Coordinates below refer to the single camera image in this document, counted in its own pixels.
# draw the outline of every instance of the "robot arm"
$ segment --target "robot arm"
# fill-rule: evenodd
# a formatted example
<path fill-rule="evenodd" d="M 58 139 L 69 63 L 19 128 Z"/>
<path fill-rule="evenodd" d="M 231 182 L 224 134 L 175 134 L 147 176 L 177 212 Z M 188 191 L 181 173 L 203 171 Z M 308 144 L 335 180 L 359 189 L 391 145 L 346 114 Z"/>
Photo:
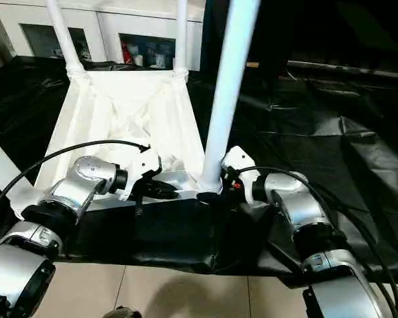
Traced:
<path fill-rule="evenodd" d="M 240 148 L 232 148 L 223 168 L 240 170 L 255 162 Z M 305 176 L 295 174 L 306 180 Z M 251 207 L 263 203 L 280 208 L 290 224 L 291 236 L 309 287 L 303 297 L 310 318 L 391 317 L 381 306 L 360 265 L 336 234 L 326 212 L 299 180 L 286 174 L 261 176 L 257 170 L 242 172 L 245 198 Z"/>
<path fill-rule="evenodd" d="M 151 151 L 122 170 L 117 164 L 85 156 L 0 239 L 0 318 L 31 317 L 54 275 L 54 259 L 95 194 L 127 198 L 134 183 L 160 171 Z"/>

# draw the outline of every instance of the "black tarp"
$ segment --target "black tarp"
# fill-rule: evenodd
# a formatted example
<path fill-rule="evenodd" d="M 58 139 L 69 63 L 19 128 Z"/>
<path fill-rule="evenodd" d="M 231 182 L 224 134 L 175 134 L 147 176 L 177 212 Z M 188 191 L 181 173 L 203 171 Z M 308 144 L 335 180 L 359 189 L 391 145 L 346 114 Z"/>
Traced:
<path fill-rule="evenodd" d="M 86 67 L 127 69 L 112 63 Z M 300 171 L 344 203 L 368 211 L 354 213 L 375 237 L 398 281 L 398 90 L 284 79 L 270 98 L 253 76 L 244 84 L 242 92 L 261 102 L 239 102 L 229 147 L 241 146 L 258 164 Z M 15 58 L 0 69 L 0 145 L 20 169 L 45 153 L 68 85 L 60 60 Z M 204 76 L 190 74 L 188 91 L 203 143 L 213 87 Z M 169 209 L 174 211 L 170 217 L 152 206 L 140 216 L 129 209 L 87 213 L 62 257 L 73 262 L 291 277 L 274 258 L 276 254 L 296 258 L 279 215 L 253 219 L 241 209 L 228 209 L 224 202 L 210 208 L 195 200 L 170 204 Z M 1 223 L 5 215 L 12 212 L 3 204 L 0 232 L 5 230 Z M 333 217 L 353 248 L 377 270 L 357 230 L 335 211 Z M 267 241 L 273 254 L 268 253 Z"/>

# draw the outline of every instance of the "white pipe joint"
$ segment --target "white pipe joint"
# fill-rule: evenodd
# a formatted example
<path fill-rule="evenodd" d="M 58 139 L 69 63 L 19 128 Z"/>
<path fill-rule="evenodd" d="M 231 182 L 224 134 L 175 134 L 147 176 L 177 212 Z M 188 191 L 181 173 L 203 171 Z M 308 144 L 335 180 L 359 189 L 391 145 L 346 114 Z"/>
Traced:
<path fill-rule="evenodd" d="M 84 75 L 86 71 L 78 59 L 74 43 L 72 42 L 68 27 L 65 25 L 57 0 L 47 0 L 47 9 L 53 22 L 53 28 L 58 38 L 60 49 L 65 57 L 68 77 Z"/>
<path fill-rule="evenodd" d="M 230 3 L 204 168 L 199 178 L 202 191 L 220 193 L 222 190 L 221 163 L 227 150 L 259 4 L 260 0 L 232 0 Z"/>
<path fill-rule="evenodd" d="M 178 0 L 174 76 L 187 82 L 187 0 Z"/>

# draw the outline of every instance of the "white frame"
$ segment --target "white frame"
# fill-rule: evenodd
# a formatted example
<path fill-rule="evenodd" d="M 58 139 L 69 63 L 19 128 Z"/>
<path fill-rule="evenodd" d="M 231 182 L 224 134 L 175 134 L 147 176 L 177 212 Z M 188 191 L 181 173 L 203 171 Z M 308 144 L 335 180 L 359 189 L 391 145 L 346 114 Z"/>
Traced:
<path fill-rule="evenodd" d="M 47 1 L 49 12 L 53 18 L 56 35 L 58 36 L 58 40 L 62 47 L 66 62 L 74 63 L 74 69 L 68 68 L 67 66 L 68 76 L 72 78 L 72 80 L 74 78 L 77 78 L 78 81 L 82 83 L 83 80 L 86 78 L 86 73 L 78 61 L 74 45 L 70 40 L 68 29 L 62 17 L 62 11 L 59 9 L 56 0 Z M 185 3 L 187 2 L 187 0 L 179 1 L 184 1 L 184 5 L 178 6 L 179 10 L 182 9 L 184 11 L 186 8 Z M 205 162 L 202 174 L 200 175 L 198 180 L 200 189 L 204 191 L 213 191 L 219 193 L 222 189 L 222 183 L 220 179 L 221 161 L 224 157 L 228 144 L 228 137 L 232 126 L 236 101 L 239 95 L 241 79 L 246 65 L 247 53 L 249 52 L 249 46 L 253 35 L 253 28 L 255 26 L 259 4 L 260 0 L 233 0 L 230 5 L 226 25 L 226 34 L 224 36 L 222 58 L 218 70 L 218 80 L 214 97 L 214 104 L 212 106 L 212 116 L 206 145 Z M 154 24 L 153 26 L 151 26 L 151 28 L 149 28 L 149 34 L 151 36 L 163 37 L 171 37 L 170 34 L 174 34 L 174 36 L 178 38 L 177 43 L 184 45 L 186 35 L 188 37 L 188 35 L 191 33 L 191 30 L 190 32 L 188 31 L 186 34 L 185 31 L 186 29 L 188 30 L 186 13 L 179 13 L 178 17 L 181 17 L 181 19 L 183 19 L 183 22 L 180 21 L 178 23 L 178 32 L 176 21 L 173 21 L 174 23 L 169 24 L 165 24 L 168 21 L 157 21 L 157 24 Z M 112 25 L 119 26 L 119 23 L 112 23 Z M 125 26 L 123 29 L 113 28 L 113 30 L 116 30 L 116 32 L 114 32 L 113 34 L 113 39 L 115 40 L 117 38 L 119 42 L 120 32 L 136 34 L 136 28 L 144 26 L 144 24 L 138 25 L 136 23 L 134 25 Z M 191 50 L 192 43 L 195 43 L 195 40 L 196 38 L 194 36 L 191 36 L 188 40 L 188 42 L 190 42 L 190 45 L 187 45 L 186 50 L 186 55 L 188 57 L 187 63 L 191 61 L 191 51 L 189 56 L 189 50 Z M 177 83 L 182 83 L 180 81 L 181 74 L 177 74 L 176 72 L 174 72 L 173 74 Z M 6 164 L 7 166 L 12 166 L 13 163 L 10 158 L 7 159 L 8 160 L 3 159 L 3 162 L 0 162 L 0 166 L 2 166 L 3 164 Z"/>
<path fill-rule="evenodd" d="M 96 12 L 63 9 L 62 14 L 68 27 L 84 30 L 92 61 L 106 61 Z M 34 54 L 20 24 L 52 26 L 46 7 L 0 4 L 0 19 L 16 54 L 21 56 L 34 56 Z"/>
<path fill-rule="evenodd" d="M 123 63 L 120 33 L 162 38 L 176 38 L 177 34 L 177 21 L 174 19 L 114 13 L 98 13 L 98 18 L 107 57 L 117 63 Z M 186 63 L 189 70 L 198 71 L 200 68 L 202 26 L 201 22 L 187 21 Z"/>

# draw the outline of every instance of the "tiled floor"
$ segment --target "tiled floor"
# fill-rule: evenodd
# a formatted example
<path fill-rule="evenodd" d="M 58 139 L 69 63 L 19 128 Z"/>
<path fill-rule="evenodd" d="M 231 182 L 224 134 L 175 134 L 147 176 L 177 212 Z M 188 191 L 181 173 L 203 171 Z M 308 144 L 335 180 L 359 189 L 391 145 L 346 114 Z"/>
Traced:
<path fill-rule="evenodd" d="M 35 318 L 101 318 L 119 305 L 144 318 L 306 318 L 302 290 L 290 290 L 276 278 L 97 264 L 56 267 Z"/>

